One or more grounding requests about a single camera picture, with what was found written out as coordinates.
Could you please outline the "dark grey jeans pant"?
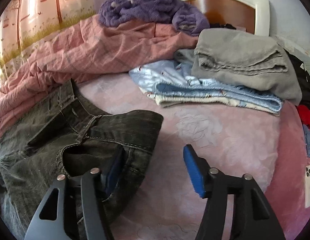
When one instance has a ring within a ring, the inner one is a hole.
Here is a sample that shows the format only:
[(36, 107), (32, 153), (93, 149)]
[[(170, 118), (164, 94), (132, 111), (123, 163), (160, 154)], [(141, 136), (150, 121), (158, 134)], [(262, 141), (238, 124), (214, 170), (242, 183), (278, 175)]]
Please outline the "dark grey jeans pant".
[(0, 216), (17, 239), (52, 182), (103, 165), (119, 146), (127, 160), (115, 191), (104, 201), (110, 222), (125, 209), (141, 185), (163, 117), (133, 110), (104, 112), (67, 81), (38, 102), (0, 138)]

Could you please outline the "white smartphone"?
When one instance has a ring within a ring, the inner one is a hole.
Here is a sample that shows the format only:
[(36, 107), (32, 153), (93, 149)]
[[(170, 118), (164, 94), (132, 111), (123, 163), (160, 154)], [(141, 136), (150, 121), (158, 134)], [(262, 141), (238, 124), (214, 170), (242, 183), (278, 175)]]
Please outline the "white smartphone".
[(305, 167), (305, 207), (310, 207), (310, 165)]

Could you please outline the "pink bed sheet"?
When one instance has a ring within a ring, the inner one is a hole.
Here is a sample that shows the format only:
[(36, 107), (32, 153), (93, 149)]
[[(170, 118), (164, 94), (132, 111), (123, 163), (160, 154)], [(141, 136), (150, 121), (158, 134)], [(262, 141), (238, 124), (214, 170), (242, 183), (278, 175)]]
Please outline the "pink bed sheet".
[(251, 174), (287, 239), (297, 237), (309, 220), (304, 176), (310, 158), (294, 105), (284, 104), (279, 116), (222, 104), (162, 108), (127, 74), (101, 76), (81, 84), (80, 92), (111, 114), (147, 109), (164, 118), (145, 179), (111, 226), (115, 239), (195, 238), (206, 201), (194, 191), (186, 170), (186, 144), (225, 174)]

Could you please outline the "light blue folded blanket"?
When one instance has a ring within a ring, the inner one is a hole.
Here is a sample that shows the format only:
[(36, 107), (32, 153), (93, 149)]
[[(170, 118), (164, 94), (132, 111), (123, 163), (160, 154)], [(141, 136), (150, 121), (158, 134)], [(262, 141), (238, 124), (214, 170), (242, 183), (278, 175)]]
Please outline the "light blue folded blanket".
[(129, 71), (133, 82), (158, 106), (180, 103), (222, 103), (279, 115), (283, 101), (270, 92), (233, 86), (191, 75), (192, 66), (173, 60), (145, 64)]

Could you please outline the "pink quilted duvet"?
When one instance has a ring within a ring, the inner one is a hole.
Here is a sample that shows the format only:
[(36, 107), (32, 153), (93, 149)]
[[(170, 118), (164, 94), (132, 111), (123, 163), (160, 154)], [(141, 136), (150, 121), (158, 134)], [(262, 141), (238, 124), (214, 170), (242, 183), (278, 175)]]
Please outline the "pink quilted duvet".
[(39, 46), (0, 87), (0, 137), (54, 87), (82, 83), (102, 74), (127, 72), (192, 49), (197, 38), (171, 24), (132, 20), (118, 27), (92, 16)]

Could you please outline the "grey folded cloth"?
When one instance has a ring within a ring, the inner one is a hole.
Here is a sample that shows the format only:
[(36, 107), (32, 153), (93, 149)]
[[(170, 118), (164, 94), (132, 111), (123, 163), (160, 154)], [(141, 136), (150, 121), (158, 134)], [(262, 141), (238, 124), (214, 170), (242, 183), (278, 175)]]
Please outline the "grey folded cloth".
[(197, 78), (269, 91), (299, 105), (302, 91), (286, 51), (269, 36), (212, 28), (201, 31), (195, 49), (179, 49), (178, 62), (192, 65)]

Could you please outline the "pile of dark clothes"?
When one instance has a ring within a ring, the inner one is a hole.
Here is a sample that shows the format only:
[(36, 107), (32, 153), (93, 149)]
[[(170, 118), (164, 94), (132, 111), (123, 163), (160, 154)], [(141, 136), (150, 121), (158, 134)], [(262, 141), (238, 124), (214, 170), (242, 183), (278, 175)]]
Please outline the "pile of dark clothes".
[(278, 39), (293, 64), (302, 92), (297, 111), (303, 125), (307, 156), (310, 157), (310, 55), (295, 43)]

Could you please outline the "tree print curtain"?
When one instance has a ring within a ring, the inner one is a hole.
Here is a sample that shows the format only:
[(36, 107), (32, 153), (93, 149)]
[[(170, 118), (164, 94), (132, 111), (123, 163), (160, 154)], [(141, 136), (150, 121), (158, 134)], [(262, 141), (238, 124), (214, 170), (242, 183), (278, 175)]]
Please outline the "tree print curtain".
[(0, 16), (0, 83), (41, 44), (94, 14), (93, 0), (11, 0)]

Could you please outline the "purple fluffy garment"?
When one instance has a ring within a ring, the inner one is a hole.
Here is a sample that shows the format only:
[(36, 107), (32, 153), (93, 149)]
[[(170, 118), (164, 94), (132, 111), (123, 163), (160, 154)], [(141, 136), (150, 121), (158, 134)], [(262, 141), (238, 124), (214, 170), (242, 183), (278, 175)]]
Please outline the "purple fluffy garment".
[(190, 36), (210, 28), (206, 16), (182, 0), (106, 0), (100, 7), (99, 21), (107, 27), (131, 20), (172, 24)]

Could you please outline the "white wooden headboard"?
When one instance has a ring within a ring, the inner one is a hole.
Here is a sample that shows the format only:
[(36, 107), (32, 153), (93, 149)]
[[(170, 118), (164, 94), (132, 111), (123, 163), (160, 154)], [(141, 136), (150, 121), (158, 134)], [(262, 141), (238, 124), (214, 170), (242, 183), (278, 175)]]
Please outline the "white wooden headboard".
[(211, 24), (231, 24), (248, 33), (268, 36), (269, 0), (183, 0), (199, 9)]

